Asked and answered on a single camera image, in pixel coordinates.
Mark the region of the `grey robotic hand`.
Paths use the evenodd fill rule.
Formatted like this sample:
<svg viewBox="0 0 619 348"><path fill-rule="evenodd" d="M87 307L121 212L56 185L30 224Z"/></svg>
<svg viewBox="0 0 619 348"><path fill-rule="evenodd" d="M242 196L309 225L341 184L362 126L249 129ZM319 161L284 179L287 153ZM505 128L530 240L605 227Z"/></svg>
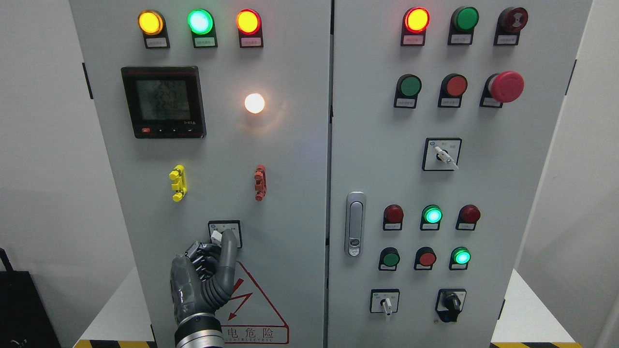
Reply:
<svg viewBox="0 0 619 348"><path fill-rule="evenodd" d="M197 313L214 314L231 299L237 244L235 232L226 229L219 245L195 241L172 260L170 286L178 325Z"/></svg>

